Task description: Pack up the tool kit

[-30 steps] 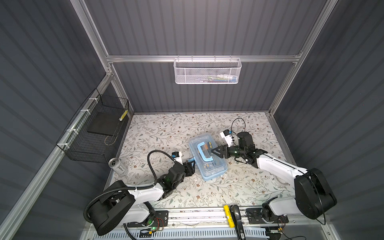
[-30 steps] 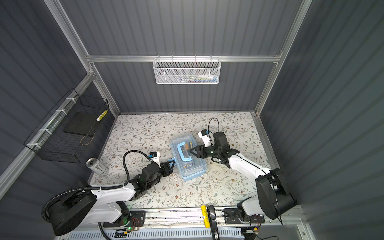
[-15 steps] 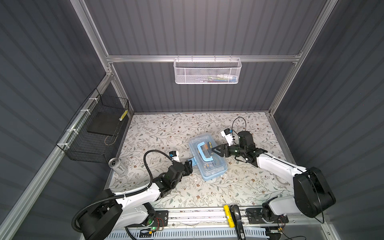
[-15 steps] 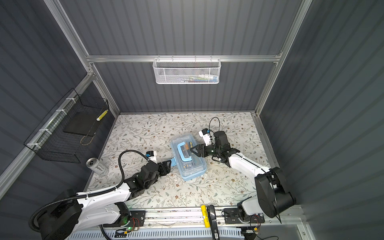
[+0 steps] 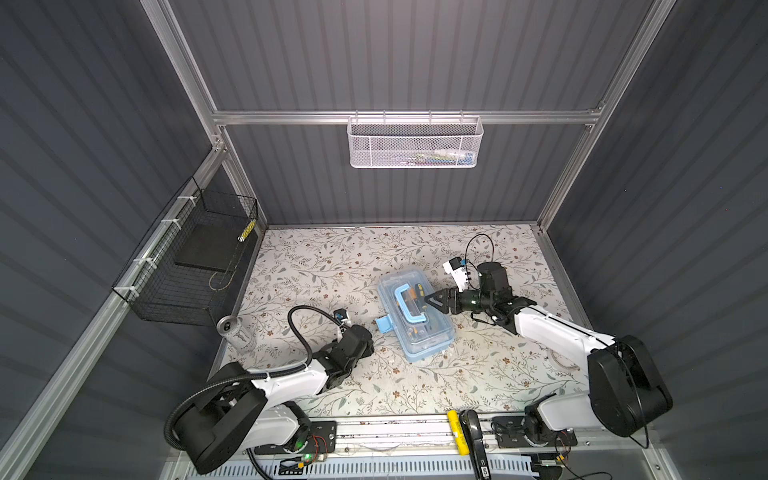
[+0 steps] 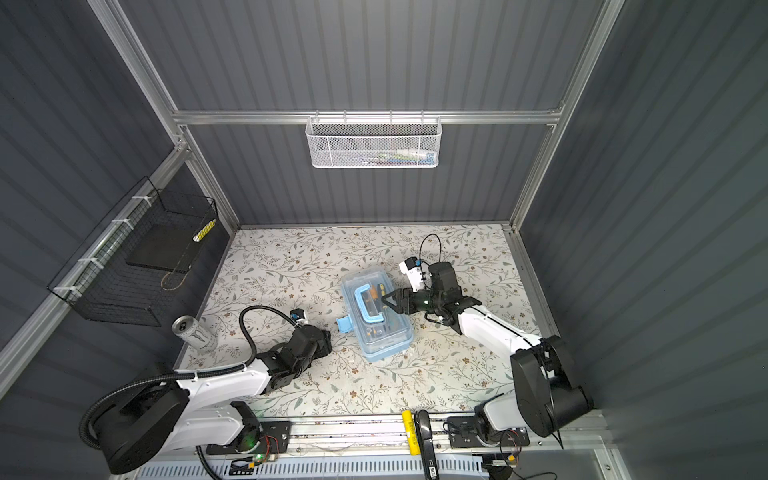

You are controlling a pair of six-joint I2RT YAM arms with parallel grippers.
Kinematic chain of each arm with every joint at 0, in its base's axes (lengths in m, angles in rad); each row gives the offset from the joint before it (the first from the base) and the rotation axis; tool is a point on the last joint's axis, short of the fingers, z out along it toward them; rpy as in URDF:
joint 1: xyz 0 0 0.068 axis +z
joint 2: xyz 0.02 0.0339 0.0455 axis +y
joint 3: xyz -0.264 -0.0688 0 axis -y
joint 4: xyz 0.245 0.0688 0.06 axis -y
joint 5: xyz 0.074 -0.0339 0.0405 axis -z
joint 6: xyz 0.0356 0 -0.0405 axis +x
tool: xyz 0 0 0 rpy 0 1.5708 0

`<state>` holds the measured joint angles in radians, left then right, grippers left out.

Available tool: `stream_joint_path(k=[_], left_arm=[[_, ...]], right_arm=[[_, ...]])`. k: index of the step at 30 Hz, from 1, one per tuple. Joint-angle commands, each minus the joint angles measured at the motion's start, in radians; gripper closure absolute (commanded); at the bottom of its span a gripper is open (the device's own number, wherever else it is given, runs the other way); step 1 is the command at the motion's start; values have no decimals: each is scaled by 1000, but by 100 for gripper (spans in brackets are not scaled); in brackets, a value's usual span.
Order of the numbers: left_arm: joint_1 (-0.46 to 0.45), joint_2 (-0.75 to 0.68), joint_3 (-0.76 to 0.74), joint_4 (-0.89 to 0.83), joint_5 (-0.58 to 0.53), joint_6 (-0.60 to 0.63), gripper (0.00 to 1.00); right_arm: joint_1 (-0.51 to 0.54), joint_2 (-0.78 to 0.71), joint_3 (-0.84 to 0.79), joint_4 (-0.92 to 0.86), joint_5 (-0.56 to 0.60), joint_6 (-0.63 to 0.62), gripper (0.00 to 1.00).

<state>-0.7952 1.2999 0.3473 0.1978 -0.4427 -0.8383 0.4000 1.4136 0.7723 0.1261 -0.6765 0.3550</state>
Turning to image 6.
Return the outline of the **light blue toolbox base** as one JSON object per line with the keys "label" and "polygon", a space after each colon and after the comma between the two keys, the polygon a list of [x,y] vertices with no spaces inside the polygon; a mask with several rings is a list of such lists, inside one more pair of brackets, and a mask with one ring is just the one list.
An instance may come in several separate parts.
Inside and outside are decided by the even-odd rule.
{"label": "light blue toolbox base", "polygon": [[363,357],[371,363],[408,349],[414,338],[410,319],[388,307],[383,309],[381,322],[366,322],[356,307],[336,322],[341,333],[355,334]]}

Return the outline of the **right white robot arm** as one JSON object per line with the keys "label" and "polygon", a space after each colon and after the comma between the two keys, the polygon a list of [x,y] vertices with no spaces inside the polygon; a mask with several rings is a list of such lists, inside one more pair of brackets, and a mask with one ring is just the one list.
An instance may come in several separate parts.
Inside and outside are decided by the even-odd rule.
{"label": "right white robot arm", "polygon": [[526,333],[493,314],[463,292],[451,263],[424,266],[415,257],[401,262],[410,285],[384,295],[383,303],[405,315],[422,312],[427,321],[447,326],[510,362],[514,389],[475,408],[475,431],[483,441],[522,427],[547,437],[594,409],[561,337]]}

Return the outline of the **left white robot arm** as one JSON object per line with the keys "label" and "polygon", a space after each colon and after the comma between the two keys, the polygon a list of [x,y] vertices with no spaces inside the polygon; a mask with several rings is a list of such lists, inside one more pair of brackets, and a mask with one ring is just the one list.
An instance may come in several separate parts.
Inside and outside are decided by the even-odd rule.
{"label": "left white robot arm", "polygon": [[307,322],[301,309],[284,315],[288,341],[260,351],[251,336],[248,358],[207,370],[174,370],[163,363],[96,400],[83,414],[78,434],[100,451],[114,475],[129,473],[167,452],[209,446],[256,457],[279,452],[246,400],[289,385],[316,359],[332,351],[331,334]]}

